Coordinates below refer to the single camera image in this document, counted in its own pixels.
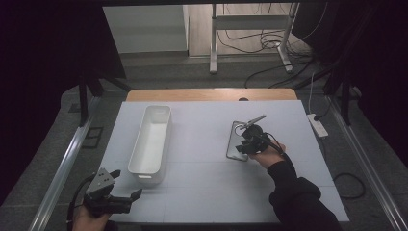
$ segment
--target wall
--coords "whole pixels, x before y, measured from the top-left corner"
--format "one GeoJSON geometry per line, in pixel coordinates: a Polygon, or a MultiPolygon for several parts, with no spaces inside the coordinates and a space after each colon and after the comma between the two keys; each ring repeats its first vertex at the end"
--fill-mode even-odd
{"type": "Polygon", "coordinates": [[[187,51],[183,6],[105,7],[104,12],[119,53],[187,51]]]}

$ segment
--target aluminum rail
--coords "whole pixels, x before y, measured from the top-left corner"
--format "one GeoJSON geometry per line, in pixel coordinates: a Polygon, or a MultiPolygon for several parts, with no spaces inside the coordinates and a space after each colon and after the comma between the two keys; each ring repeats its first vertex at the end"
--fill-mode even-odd
{"type": "Polygon", "coordinates": [[[337,121],[342,128],[342,131],[345,134],[345,138],[350,144],[357,162],[359,163],[361,169],[365,173],[367,180],[369,181],[372,190],[377,196],[378,201],[380,202],[386,216],[388,217],[391,225],[395,231],[407,231],[407,223],[404,220],[404,217],[401,215],[398,207],[395,204],[390,192],[387,190],[387,187],[381,181],[377,171],[374,166],[371,164],[371,161],[364,149],[364,147],[358,141],[357,136],[355,135],[351,126],[347,126],[340,115],[340,107],[336,100],[332,100],[330,97],[326,97],[329,101],[332,101],[333,107],[331,108],[333,114],[335,115],[337,121]]]}
{"type": "Polygon", "coordinates": [[[69,172],[75,162],[77,154],[81,148],[82,142],[87,135],[88,129],[95,115],[97,105],[99,104],[100,98],[93,97],[89,103],[89,116],[83,127],[78,127],[68,149],[65,151],[64,157],[61,160],[61,164],[55,173],[54,179],[52,180],[50,186],[48,187],[45,197],[42,199],[41,204],[37,210],[36,215],[30,225],[29,230],[44,230],[54,207],[60,197],[61,191],[63,190],[66,179],[68,178],[69,172]]]}

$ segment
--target human hand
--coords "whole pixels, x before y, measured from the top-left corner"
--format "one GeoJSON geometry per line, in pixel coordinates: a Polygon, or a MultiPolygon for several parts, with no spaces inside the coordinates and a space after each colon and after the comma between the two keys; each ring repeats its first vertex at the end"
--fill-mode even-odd
{"type": "MultiPolygon", "coordinates": [[[[274,144],[277,146],[280,146],[282,150],[285,152],[286,146],[283,143],[278,143],[276,141],[272,141],[274,144]]],[[[258,154],[249,154],[248,155],[250,159],[255,160],[261,164],[262,167],[268,169],[270,166],[273,164],[276,164],[281,161],[285,161],[285,159],[282,157],[282,155],[279,154],[277,150],[272,148],[271,146],[268,146],[268,148],[258,154]]]]}
{"type": "Polygon", "coordinates": [[[94,218],[88,209],[82,205],[74,220],[73,231],[103,231],[111,215],[104,214],[94,218]]]}

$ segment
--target gray floor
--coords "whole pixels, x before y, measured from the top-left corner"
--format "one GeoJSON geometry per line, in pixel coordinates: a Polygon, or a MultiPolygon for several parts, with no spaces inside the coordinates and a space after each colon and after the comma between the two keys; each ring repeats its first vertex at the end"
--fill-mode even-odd
{"type": "MultiPolygon", "coordinates": [[[[137,89],[242,88],[243,82],[252,73],[280,65],[276,55],[222,58],[219,61],[218,74],[211,75],[206,59],[150,57],[150,60],[144,59],[143,64],[135,65],[138,59],[142,58],[127,57],[124,59],[127,79],[122,80],[137,89]]],[[[298,71],[300,68],[301,65],[297,66],[295,70],[298,71]]],[[[317,65],[312,65],[298,79],[281,87],[291,87],[296,82],[310,77],[313,71],[318,68],[317,65]]],[[[288,77],[284,70],[276,69],[253,77],[248,82],[248,86],[250,88],[265,88],[273,83],[288,79],[288,77]]],[[[328,107],[328,102],[321,90],[324,82],[325,79],[321,79],[315,82],[313,87],[311,110],[318,115],[325,112],[328,107]]],[[[120,103],[126,96],[123,90],[109,83],[103,82],[103,85],[106,92],[91,125],[91,127],[103,127],[101,141],[94,149],[81,149],[46,230],[65,230],[66,209],[73,192],[84,177],[98,170],[115,124],[120,103]]],[[[308,109],[309,93],[309,87],[296,92],[298,98],[302,100],[305,110],[308,109]]],[[[79,114],[72,110],[75,108],[75,104],[78,104],[78,91],[77,89],[68,90],[62,97],[62,107],[56,121],[38,150],[35,159],[30,163],[0,208],[0,230],[27,230],[30,226],[79,124],[79,114]]],[[[399,161],[390,146],[371,127],[359,110],[356,101],[350,103],[350,119],[361,144],[367,149],[376,170],[393,195],[401,213],[407,218],[407,168],[399,161]]],[[[342,224],[344,230],[393,230],[332,112],[321,121],[327,129],[329,137],[319,141],[319,144],[332,176],[334,177],[341,172],[350,172],[361,178],[367,187],[367,192],[362,198],[343,200],[350,218],[350,222],[342,224]]],[[[93,140],[85,140],[85,144],[92,145],[93,143],[93,140]]],[[[336,181],[336,186],[341,195],[354,195],[361,190],[361,186],[349,178],[339,179],[336,181]]],[[[120,224],[120,230],[139,230],[141,228],[143,230],[197,230],[197,227],[191,226],[140,227],[135,224],[120,224]]],[[[201,226],[200,230],[270,230],[270,227],[268,225],[254,227],[226,224],[201,226]]]]}

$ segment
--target power strip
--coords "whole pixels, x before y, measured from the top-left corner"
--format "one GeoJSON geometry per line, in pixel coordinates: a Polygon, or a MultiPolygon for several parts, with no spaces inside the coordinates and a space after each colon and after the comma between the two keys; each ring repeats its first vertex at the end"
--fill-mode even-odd
{"type": "Polygon", "coordinates": [[[323,124],[321,124],[319,120],[318,121],[314,120],[315,116],[316,116],[315,114],[307,115],[310,124],[312,124],[313,130],[315,130],[319,138],[327,137],[329,134],[327,133],[326,129],[324,129],[323,124]]]}

